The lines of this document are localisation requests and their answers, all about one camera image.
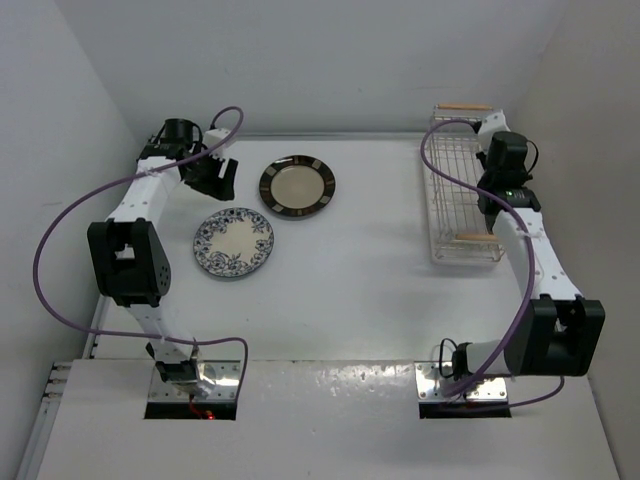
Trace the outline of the blue floral plate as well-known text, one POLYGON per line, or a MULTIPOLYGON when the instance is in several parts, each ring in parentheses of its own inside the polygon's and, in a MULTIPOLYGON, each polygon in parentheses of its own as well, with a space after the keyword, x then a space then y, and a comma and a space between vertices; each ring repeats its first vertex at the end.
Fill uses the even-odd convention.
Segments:
POLYGON ((260 268, 269 258, 274 243, 273 227, 262 214, 231 207, 215 212, 198 227, 193 253, 208 274, 236 279, 260 268))

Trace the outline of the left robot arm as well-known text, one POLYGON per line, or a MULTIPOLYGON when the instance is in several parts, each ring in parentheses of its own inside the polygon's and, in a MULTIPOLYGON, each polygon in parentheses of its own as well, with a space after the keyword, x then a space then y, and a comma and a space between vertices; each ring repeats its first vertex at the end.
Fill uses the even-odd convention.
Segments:
POLYGON ((161 380, 192 398, 209 396, 215 380, 206 374, 193 336, 161 306, 171 266, 157 226, 180 184, 222 201, 233 199, 238 163, 224 156, 229 136, 227 129, 202 131, 186 119, 166 120, 143 148, 137 177, 118 207, 87 231, 100 293, 137 321, 161 380))

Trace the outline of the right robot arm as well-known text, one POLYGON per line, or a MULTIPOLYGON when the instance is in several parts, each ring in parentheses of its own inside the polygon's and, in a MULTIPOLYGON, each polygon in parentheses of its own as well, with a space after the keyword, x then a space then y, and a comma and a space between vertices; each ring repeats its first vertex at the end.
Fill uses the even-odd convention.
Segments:
POLYGON ((581 377, 596 350, 605 310, 574 285, 553 249, 540 203, 525 186, 531 178, 525 166, 528 144, 518 133, 494 133, 475 188, 478 208, 504 248, 522 304, 502 339, 456 347, 450 393, 486 377, 581 377))

